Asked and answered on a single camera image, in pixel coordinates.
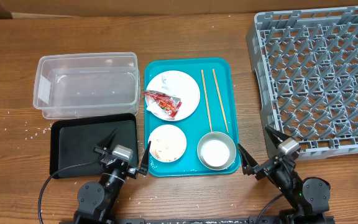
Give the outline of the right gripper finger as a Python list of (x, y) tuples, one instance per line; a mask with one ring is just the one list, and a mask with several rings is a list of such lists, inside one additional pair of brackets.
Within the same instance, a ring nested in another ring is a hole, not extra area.
[(270, 140), (272, 141), (273, 145), (276, 149), (278, 149), (278, 146), (290, 138), (290, 136), (281, 133), (280, 131), (277, 131), (276, 129), (272, 128), (269, 125), (266, 125), (264, 127), (266, 133), (268, 134)]
[(256, 160), (245, 150), (245, 148), (238, 144), (239, 154), (241, 157), (242, 171), (244, 175), (255, 175), (255, 169), (259, 166)]

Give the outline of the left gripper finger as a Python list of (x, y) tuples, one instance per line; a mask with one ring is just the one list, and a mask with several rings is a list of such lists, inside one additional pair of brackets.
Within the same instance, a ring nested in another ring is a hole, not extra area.
[(144, 151), (144, 155), (143, 155), (142, 161), (140, 163), (139, 173), (142, 175), (147, 175), (147, 173), (148, 173), (150, 146), (151, 146), (151, 141), (148, 142), (147, 148)]
[(96, 147), (99, 149), (109, 149), (111, 147), (112, 142), (114, 141), (116, 131), (117, 129), (113, 129), (113, 131), (107, 137), (97, 143)]

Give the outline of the grey bowl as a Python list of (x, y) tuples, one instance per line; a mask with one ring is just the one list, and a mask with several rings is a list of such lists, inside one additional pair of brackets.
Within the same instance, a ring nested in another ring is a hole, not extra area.
[(200, 162), (211, 170), (224, 170), (236, 159), (234, 141), (222, 132), (214, 131), (205, 134), (197, 146)]

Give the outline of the wooden chopstick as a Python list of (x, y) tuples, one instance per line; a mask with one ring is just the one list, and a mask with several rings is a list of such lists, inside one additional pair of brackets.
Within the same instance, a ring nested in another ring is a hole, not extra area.
[(217, 79), (217, 76), (216, 76), (216, 71), (215, 71), (214, 68), (212, 69), (212, 73), (213, 73), (214, 82), (215, 82), (215, 85), (216, 85), (216, 91), (217, 91), (217, 94), (218, 94), (219, 104), (220, 104), (220, 107), (221, 107), (221, 113), (222, 113), (222, 116), (223, 116), (223, 121), (224, 121), (224, 124), (225, 124), (225, 127), (226, 127), (226, 132), (229, 133), (229, 128), (228, 128), (228, 125), (227, 125), (224, 105), (223, 105), (223, 101), (222, 101), (221, 93), (220, 93), (220, 89), (219, 89), (219, 83), (218, 83), (218, 79)]
[(209, 110), (209, 101), (208, 101), (208, 93), (207, 93), (205, 77), (204, 77), (204, 70), (201, 70), (201, 77), (202, 77), (202, 82), (203, 82), (204, 98), (205, 98), (205, 102), (206, 102), (206, 111), (207, 111), (207, 115), (208, 115), (209, 129), (210, 129), (210, 132), (213, 132), (213, 125), (211, 122), (211, 114), (210, 114), (210, 110)]

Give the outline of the red snack wrapper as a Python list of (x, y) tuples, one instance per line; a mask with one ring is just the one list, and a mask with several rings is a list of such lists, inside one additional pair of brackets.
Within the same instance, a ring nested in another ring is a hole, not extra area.
[(158, 107), (171, 118), (177, 115), (182, 104), (180, 98), (155, 90), (147, 90), (144, 95), (151, 97)]

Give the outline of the white tissue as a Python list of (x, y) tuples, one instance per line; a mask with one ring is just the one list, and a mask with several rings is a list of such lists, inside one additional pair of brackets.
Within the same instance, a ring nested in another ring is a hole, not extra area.
[(151, 112), (157, 117), (166, 115), (165, 110), (162, 109), (155, 101), (152, 101), (150, 104), (147, 105), (147, 111)]

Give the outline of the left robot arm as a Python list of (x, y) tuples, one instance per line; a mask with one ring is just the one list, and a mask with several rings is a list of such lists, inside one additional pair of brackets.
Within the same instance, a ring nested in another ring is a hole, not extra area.
[(113, 223), (112, 208), (128, 177), (136, 179), (138, 174), (146, 175), (149, 168), (149, 142), (140, 165), (131, 165), (132, 149), (113, 144), (116, 130), (94, 147), (99, 154), (98, 164), (104, 169), (98, 182), (87, 182), (78, 191), (78, 209), (73, 223)]

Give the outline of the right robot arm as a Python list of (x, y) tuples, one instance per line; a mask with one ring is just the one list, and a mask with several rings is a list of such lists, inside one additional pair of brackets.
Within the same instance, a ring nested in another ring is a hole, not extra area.
[[(268, 179), (280, 194), (272, 199), (257, 216), (250, 216), (248, 223), (334, 223), (333, 217), (324, 213), (329, 211), (331, 186), (318, 177), (301, 179), (295, 171), (295, 159), (300, 153), (300, 145), (289, 135), (271, 126), (264, 127), (265, 133), (273, 144), (273, 154), (263, 164), (238, 145), (242, 171), (254, 175), (257, 180)], [(291, 209), (281, 210), (276, 216), (265, 216), (265, 211), (279, 198), (285, 197)]]

